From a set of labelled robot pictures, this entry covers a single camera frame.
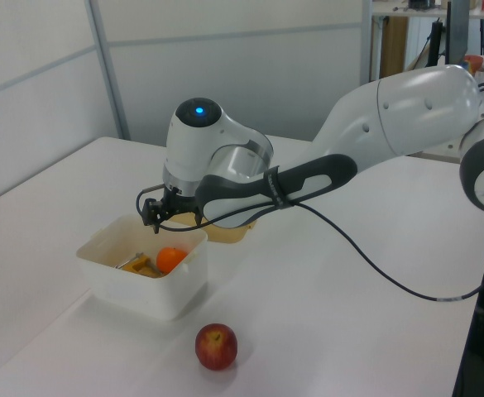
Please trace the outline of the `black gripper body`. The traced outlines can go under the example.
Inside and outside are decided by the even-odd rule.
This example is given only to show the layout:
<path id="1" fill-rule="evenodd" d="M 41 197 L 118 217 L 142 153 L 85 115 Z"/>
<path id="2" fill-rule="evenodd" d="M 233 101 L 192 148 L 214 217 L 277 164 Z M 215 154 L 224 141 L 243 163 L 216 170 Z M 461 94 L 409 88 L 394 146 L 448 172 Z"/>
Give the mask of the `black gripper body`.
<path id="1" fill-rule="evenodd" d="M 196 213 L 197 203 L 194 196 L 185 196 L 176 187 L 164 188 L 162 211 L 167 215 L 177 215 L 181 213 Z"/>

